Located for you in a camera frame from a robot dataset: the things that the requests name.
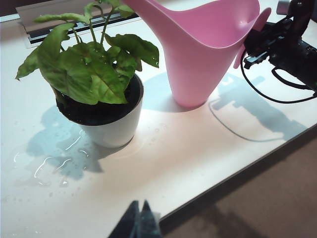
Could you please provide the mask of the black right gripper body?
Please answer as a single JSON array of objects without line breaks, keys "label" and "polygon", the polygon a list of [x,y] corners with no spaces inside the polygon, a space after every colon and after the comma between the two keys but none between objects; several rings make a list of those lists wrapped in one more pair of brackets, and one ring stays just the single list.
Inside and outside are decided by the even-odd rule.
[{"label": "black right gripper body", "polygon": [[[282,83],[303,90],[317,88],[317,49],[302,40],[311,15],[285,17],[277,23],[267,22],[266,30],[273,44],[269,48],[269,62],[274,65],[272,74]],[[296,84],[276,73],[281,69],[299,79],[303,84]]]}]

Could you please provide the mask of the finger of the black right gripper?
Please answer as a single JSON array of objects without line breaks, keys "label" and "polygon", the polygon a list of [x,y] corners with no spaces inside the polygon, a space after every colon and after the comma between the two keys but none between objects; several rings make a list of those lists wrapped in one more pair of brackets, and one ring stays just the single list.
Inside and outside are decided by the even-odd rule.
[{"label": "finger of the black right gripper", "polygon": [[264,60],[266,60],[266,58],[268,56],[269,55],[258,55],[258,56],[250,55],[250,56],[247,56],[244,59],[244,63],[245,63],[244,68],[250,69],[250,67],[253,66],[254,64],[259,64],[259,63],[263,62]]},{"label": "finger of the black right gripper", "polygon": [[255,30],[254,28],[249,32],[244,46],[248,54],[255,54],[264,51],[264,35],[267,30],[271,27],[270,22],[266,22],[262,30]]}]

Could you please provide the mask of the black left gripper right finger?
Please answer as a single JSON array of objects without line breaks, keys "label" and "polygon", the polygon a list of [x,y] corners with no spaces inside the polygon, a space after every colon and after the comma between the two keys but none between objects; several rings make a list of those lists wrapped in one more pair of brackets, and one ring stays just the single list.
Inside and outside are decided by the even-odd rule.
[{"label": "black left gripper right finger", "polygon": [[144,201],[137,228],[138,238],[160,238],[160,213],[153,212],[147,200]]}]

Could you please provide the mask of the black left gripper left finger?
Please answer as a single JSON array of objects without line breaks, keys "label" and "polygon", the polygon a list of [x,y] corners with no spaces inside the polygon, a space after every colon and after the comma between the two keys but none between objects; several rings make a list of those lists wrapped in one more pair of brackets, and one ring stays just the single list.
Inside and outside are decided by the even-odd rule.
[{"label": "black left gripper left finger", "polygon": [[134,200],[130,203],[119,222],[116,224],[109,238],[132,238],[137,217],[139,215],[139,202]]}]

